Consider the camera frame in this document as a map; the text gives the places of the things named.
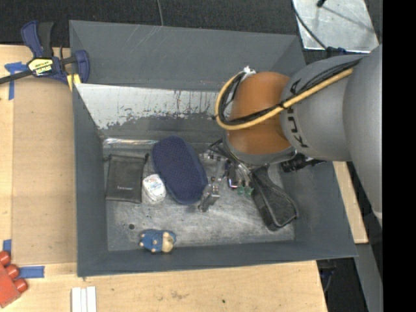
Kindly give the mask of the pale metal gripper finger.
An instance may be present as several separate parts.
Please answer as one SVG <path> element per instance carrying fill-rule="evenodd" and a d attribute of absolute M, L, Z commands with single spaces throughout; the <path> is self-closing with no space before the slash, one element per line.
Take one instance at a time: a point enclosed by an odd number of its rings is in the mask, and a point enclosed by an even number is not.
<path fill-rule="evenodd" d="M 203 153 L 203 161 L 207 163 L 224 161 L 225 157 L 213 151 L 206 151 Z"/>
<path fill-rule="evenodd" d="M 198 205 L 198 210 L 207 212 L 209 207 L 214 205 L 220 197 L 220 187 L 218 183 L 209 183 L 203 191 L 202 199 Z"/>

